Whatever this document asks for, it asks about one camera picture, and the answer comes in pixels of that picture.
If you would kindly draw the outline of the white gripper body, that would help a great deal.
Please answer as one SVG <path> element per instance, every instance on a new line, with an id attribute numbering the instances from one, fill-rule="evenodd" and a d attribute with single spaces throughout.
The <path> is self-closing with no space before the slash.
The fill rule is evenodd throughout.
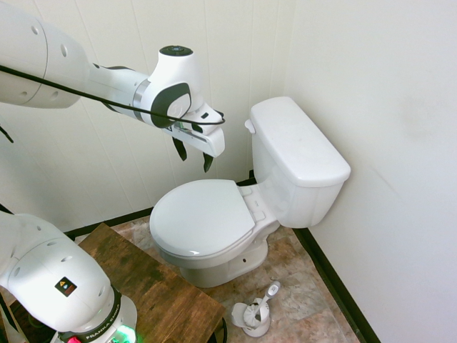
<path id="1" fill-rule="evenodd" d="M 187 122 L 175 122 L 162 131 L 212 157 L 224 151 L 225 140 L 221 128 L 224 118 L 221 113 L 203 103 L 197 110 L 185 114 L 183 119 Z"/>

